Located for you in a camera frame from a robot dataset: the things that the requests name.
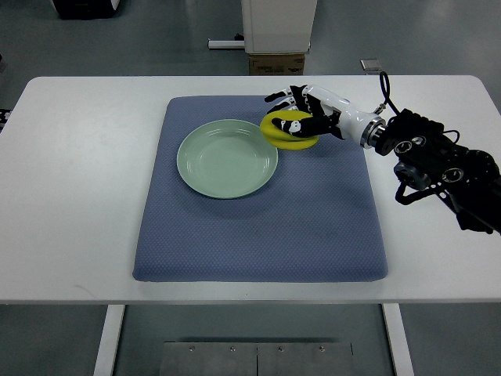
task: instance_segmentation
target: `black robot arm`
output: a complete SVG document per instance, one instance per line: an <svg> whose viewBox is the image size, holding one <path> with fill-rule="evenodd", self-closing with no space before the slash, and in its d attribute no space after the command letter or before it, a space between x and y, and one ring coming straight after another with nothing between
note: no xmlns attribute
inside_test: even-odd
<svg viewBox="0 0 501 376"><path fill-rule="evenodd" d="M401 183L395 195L399 203L435 194L456 214L462 230L501 233L501 176L490 154L458 145L443 124L409 110L393 117L386 133L384 141L396 144L399 159L394 168ZM407 187L416 192L406 196Z"/></svg>

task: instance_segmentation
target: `white table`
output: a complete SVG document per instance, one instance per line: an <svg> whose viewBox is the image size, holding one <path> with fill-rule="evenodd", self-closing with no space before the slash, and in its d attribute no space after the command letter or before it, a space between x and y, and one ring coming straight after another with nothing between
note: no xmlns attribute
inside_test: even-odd
<svg viewBox="0 0 501 376"><path fill-rule="evenodd" d="M366 150L366 161L388 260L383 280L280 284L133 279L142 211L169 100L265 95L305 83L344 96L360 110L373 110L382 100L376 76L31 81L0 135L0 302L501 301L499 234L461 231L436 197L409 207L396 203L397 158L373 150ZM460 144L485 150L501 162L501 117L478 79L394 76L391 98L400 109L460 130ZM383 116L392 114L386 110ZM399 317L398 306L386 307ZM393 338L402 333L397 327Z"/></svg>

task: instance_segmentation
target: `metal plate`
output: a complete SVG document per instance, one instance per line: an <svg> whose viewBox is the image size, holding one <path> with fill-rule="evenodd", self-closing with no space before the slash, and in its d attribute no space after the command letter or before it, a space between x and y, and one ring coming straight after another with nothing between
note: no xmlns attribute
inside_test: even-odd
<svg viewBox="0 0 501 376"><path fill-rule="evenodd" d="M362 68L365 72L381 72L383 67L378 59L365 59L360 60Z"/></svg>
<svg viewBox="0 0 501 376"><path fill-rule="evenodd" d="M255 343L165 342L160 376L257 376Z"/></svg>
<svg viewBox="0 0 501 376"><path fill-rule="evenodd" d="M165 342L160 376L355 376L349 343Z"/></svg>
<svg viewBox="0 0 501 376"><path fill-rule="evenodd" d="M355 376L349 343L261 343L259 376Z"/></svg>

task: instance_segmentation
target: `cardboard box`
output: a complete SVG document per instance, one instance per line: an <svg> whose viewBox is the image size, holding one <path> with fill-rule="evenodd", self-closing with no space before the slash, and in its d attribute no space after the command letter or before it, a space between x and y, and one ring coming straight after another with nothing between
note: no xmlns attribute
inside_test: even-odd
<svg viewBox="0 0 501 376"><path fill-rule="evenodd" d="M302 75L304 70L304 53L249 55L250 76Z"/></svg>

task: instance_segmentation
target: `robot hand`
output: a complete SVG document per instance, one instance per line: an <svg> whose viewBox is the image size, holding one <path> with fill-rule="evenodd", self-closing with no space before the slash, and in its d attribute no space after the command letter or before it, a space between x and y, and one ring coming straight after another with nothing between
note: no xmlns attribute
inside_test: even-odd
<svg viewBox="0 0 501 376"><path fill-rule="evenodd" d="M351 138L365 148L375 146L378 133L384 130L384 119L375 113L358 111L347 99L319 86L290 86L265 98L272 102L283 98L268 114L288 108L312 115L300 121L274 117L272 123L296 137L311 137L331 133L339 139Z"/></svg>

